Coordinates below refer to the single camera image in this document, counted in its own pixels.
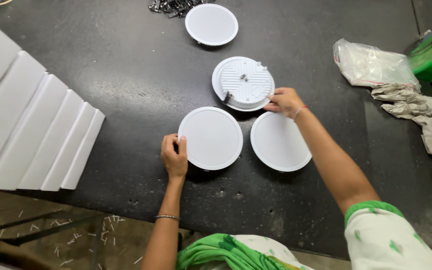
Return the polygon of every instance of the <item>hand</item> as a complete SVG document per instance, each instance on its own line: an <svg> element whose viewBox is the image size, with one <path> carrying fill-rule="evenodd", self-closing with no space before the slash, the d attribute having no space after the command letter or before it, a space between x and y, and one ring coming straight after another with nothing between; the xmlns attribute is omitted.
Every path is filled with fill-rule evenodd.
<svg viewBox="0 0 432 270"><path fill-rule="evenodd" d="M179 154L174 151L177 144ZM171 181L183 181L188 172L188 155L186 154L186 137L182 136L178 142L178 134L166 135L161 142L161 159L166 167Z"/></svg>
<svg viewBox="0 0 432 270"><path fill-rule="evenodd" d="M286 117L293 119L298 109L304 106L296 90L292 88L278 88L274 93L275 95L268 96L271 102L264 107L265 110L283 112Z"/></svg>

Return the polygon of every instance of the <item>clear plastic bag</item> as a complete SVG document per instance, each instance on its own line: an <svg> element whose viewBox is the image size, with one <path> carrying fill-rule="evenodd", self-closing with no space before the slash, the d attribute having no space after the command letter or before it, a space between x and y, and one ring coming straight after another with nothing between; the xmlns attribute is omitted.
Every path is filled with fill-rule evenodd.
<svg viewBox="0 0 432 270"><path fill-rule="evenodd" d="M342 38L334 44L333 56L334 62L351 85L371 87L400 83L413 84L418 92L421 89L404 54L351 43Z"/></svg>

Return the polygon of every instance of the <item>white fabric with green print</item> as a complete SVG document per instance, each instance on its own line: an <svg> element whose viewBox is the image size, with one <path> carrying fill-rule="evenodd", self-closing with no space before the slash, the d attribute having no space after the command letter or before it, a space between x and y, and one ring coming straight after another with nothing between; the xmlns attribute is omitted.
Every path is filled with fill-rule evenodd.
<svg viewBox="0 0 432 270"><path fill-rule="evenodd" d="M366 201L351 206L345 215L344 234L353 270L432 270L432 250L403 214L388 203ZM257 235L233 237L249 249L273 256L296 269L313 270L299 263L287 247L273 239ZM187 269L231 268L225 261L210 261Z"/></svg>
<svg viewBox="0 0 432 270"><path fill-rule="evenodd" d="M353 270L432 270L432 250L398 214L379 208L357 210L344 234Z"/></svg>

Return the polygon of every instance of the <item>pile of black clips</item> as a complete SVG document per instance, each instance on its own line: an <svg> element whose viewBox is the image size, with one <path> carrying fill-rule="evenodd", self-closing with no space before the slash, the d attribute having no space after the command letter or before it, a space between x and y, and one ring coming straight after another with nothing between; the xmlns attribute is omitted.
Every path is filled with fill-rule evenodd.
<svg viewBox="0 0 432 270"><path fill-rule="evenodd" d="M216 0L151 0L148 7L152 12L167 14L168 18L184 18L195 6L214 2Z"/></svg>

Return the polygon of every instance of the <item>white circular light panel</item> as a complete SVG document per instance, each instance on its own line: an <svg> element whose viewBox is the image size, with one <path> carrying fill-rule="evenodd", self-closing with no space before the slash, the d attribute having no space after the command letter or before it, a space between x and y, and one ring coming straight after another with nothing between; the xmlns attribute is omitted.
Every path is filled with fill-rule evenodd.
<svg viewBox="0 0 432 270"><path fill-rule="evenodd" d="M227 8L216 4L202 4L191 9L185 19L186 30L199 43L219 46L234 39L238 21Z"/></svg>
<svg viewBox="0 0 432 270"><path fill-rule="evenodd" d="M282 113L266 112L256 119L251 145L264 164L281 172L299 170L312 158L298 126Z"/></svg>
<svg viewBox="0 0 432 270"><path fill-rule="evenodd" d="M217 107L200 107L186 115L177 138L187 139L188 161L204 170L230 166L243 149L243 132L231 114Z"/></svg>
<svg viewBox="0 0 432 270"><path fill-rule="evenodd" d="M213 89L221 101L231 95L227 106L243 112L262 109L274 95L275 82L267 67L246 57L231 57L213 71Z"/></svg>

